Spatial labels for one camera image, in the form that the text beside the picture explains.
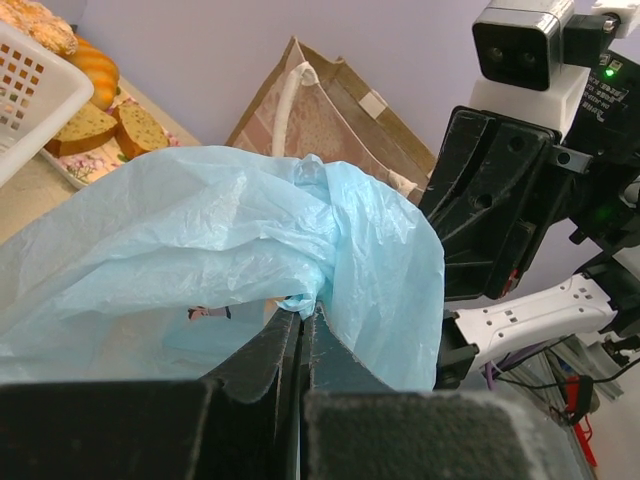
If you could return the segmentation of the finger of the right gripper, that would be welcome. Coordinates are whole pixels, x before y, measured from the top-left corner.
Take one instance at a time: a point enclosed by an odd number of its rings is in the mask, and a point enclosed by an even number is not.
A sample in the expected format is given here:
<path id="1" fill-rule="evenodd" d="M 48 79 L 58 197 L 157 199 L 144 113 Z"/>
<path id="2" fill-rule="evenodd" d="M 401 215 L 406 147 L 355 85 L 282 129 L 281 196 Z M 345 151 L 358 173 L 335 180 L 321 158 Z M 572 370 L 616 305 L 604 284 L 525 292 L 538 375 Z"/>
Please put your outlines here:
<path id="1" fill-rule="evenodd" d="M 419 203 L 445 252 L 445 298 L 500 299 L 528 270 L 550 224 L 534 191 L 559 136 L 458 106 Z"/>

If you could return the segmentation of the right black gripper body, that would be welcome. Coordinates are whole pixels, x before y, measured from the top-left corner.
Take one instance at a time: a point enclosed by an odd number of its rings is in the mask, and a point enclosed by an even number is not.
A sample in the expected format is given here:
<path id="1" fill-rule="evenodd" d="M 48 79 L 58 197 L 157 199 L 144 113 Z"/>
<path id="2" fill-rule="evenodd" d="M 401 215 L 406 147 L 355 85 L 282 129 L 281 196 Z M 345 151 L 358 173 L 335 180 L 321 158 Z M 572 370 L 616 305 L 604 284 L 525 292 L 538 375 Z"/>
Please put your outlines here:
<path id="1" fill-rule="evenodd" d="M 571 241 L 589 239 L 614 254 L 639 245 L 639 207 L 623 199 L 639 176 L 639 64 L 607 51 L 591 70 L 562 146 L 592 158 L 584 174 L 547 165 L 525 219 L 544 234 L 570 219 Z"/>

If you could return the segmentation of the blue plastic bag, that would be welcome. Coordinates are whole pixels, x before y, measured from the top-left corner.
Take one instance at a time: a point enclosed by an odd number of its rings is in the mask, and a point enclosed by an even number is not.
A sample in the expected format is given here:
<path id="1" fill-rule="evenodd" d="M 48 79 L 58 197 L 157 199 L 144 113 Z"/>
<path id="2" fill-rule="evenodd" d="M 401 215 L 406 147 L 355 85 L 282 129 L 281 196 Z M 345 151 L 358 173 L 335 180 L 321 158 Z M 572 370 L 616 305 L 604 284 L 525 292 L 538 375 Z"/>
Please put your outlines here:
<path id="1" fill-rule="evenodd" d="M 402 194 L 344 162 L 221 147 L 139 157 L 1 248 L 5 383 L 197 378 L 309 317 L 396 390 L 434 387 L 444 253 Z"/>

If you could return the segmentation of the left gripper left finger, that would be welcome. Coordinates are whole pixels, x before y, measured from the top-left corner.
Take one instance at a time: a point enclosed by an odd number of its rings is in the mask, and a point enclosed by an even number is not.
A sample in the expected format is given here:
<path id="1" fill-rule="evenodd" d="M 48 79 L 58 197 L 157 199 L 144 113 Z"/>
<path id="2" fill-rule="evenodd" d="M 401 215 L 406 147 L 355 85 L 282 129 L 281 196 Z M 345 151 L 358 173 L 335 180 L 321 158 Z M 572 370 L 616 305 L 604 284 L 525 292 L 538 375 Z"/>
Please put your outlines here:
<path id="1" fill-rule="evenodd" d="M 5 479 L 292 479 L 301 320 L 278 311 L 197 380 L 1 389 Z"/>

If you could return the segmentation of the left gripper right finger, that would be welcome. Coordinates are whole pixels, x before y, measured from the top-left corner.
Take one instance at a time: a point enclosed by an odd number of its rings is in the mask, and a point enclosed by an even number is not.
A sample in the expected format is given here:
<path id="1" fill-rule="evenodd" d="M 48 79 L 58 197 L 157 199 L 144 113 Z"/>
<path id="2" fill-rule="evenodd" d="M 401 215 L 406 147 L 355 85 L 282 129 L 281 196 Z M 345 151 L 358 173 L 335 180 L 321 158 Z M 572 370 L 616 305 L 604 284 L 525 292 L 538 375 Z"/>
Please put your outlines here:
<path id="1" fill-rule="evenodd" d="M 580 479 L 567 432 L 509 389 L 397 392 L 305 322 L 303 479 Z"/>

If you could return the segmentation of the brown jute grocery bag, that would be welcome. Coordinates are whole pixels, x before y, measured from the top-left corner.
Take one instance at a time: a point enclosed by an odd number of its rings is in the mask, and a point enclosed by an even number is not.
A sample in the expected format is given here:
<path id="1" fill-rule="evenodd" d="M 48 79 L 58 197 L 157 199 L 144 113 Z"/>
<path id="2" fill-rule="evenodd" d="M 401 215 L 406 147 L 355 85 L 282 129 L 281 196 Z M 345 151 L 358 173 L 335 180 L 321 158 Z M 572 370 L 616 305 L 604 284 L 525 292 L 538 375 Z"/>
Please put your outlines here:
<path id="1" fill-rule="evenodd" d="M 418 204 L 436 158 L 343 59 L 291 38 L 228 145 L 275 157 L 349 162 Z"/>

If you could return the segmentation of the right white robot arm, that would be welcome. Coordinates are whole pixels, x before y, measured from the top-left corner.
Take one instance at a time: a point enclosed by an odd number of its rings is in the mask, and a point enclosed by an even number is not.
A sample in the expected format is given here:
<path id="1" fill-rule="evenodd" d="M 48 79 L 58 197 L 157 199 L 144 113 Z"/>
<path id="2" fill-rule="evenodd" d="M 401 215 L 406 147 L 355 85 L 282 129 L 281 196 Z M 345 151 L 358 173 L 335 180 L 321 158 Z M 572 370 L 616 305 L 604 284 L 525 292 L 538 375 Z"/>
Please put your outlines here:
<path id="1" fill-rule="evenodd" d="M 446 313 L 436 387 L 516 351 L 577 333 L 639 332 L 639 66 L 609 51 L 591 71 L 566 137 L 456 108 L 420 210 L 445 251 L 445 297 L 491 298 Z M 548 229 L 599 254 L 569 279 L 509 300 Z"/>

